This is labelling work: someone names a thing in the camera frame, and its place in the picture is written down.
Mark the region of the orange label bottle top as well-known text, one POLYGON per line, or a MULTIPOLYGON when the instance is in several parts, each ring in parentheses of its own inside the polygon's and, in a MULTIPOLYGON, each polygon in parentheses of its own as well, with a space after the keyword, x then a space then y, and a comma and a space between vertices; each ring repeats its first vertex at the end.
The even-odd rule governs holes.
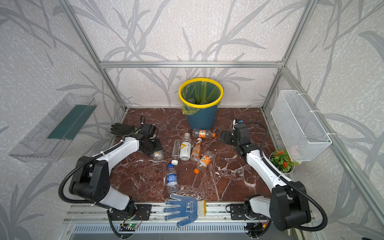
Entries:
POLYGON ((211 139, 215 138, 216 134, 211 132, 210 130, 193 129, 193 137, 201 139, 211 139))

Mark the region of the orange cap label bottle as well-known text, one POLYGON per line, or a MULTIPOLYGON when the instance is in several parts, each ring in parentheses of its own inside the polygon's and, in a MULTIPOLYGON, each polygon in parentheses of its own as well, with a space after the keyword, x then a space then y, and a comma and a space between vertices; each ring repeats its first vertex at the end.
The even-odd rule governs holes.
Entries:
POLYGON ((197 167, 194 169, 194 173, 198 175, 203 172, 209 164, 215 159, 215 154, 212 151, 206 151, 200 158, 197 167))

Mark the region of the clear bottle blue label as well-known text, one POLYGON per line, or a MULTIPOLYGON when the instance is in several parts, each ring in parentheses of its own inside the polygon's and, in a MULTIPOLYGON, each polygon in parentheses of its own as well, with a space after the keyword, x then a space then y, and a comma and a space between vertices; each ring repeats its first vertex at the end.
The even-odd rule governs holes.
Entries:
POLYGON ((179 190, 177 171, 172 164, 168 164, 166 171, 166 186, 169 194, 176 193, 179 190))

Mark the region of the orange liquid bottle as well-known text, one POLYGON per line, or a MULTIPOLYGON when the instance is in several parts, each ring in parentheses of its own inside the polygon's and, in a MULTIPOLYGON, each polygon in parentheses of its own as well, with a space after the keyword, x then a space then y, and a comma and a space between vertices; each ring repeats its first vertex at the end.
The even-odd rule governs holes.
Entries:
POLYGON ((202 152, 202 139, 198 138, 191 152, 191 161, 198 162, 202 152))

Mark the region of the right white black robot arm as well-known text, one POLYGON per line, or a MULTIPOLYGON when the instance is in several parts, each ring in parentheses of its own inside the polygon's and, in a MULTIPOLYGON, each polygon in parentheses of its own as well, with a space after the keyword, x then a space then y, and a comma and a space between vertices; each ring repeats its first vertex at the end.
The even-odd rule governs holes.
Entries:
POLYGON ((293 182, 272 164, 264 154, 264 143, 257 145, 251 141, 248 123, 234 119, 232 130, 222 131, 220 140, 234 147, 236 153, 259 174, 271 192, 270 198, 247 198, 247 216, 264 215, 280 231, 295 228, 318 232, 328 225, 325 210, 307 194, 305 186, 301 182, 293 182))

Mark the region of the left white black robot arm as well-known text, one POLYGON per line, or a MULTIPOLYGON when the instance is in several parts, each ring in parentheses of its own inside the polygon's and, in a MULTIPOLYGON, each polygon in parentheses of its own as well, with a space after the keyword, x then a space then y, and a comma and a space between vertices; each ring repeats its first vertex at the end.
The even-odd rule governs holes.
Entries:
POLYGON ((157 127, 141 122, 135 126, 115 123, 111 133, 121 140, 93 157, 82 156, 76 167, 62 180, 58 194, 70 204, 95 204, 107 210, 120 211, 128 216, 137 212, 134 200, 111 187, 112 169, 131 154, 141 152, 150 156, 162 150, 157 127))

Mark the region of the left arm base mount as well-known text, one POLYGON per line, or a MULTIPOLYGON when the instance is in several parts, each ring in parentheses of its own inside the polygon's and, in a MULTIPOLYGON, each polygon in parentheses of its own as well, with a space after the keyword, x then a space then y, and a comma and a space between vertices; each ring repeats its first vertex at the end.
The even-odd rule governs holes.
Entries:
POLYGON ((135 204, 127 206, 125 210, 111 209, 110 217, 112 221, 148 221, 152 210, 151 204, 135 204))

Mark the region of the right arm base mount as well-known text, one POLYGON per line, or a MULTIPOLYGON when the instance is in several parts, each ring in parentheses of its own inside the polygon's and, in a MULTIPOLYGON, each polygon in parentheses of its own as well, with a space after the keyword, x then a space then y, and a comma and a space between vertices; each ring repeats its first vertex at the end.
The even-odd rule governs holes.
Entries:
POLYGON ((225 207, 233 221, 246 221, 250 218, 246 215, 244 204, 229 204, 225 207))

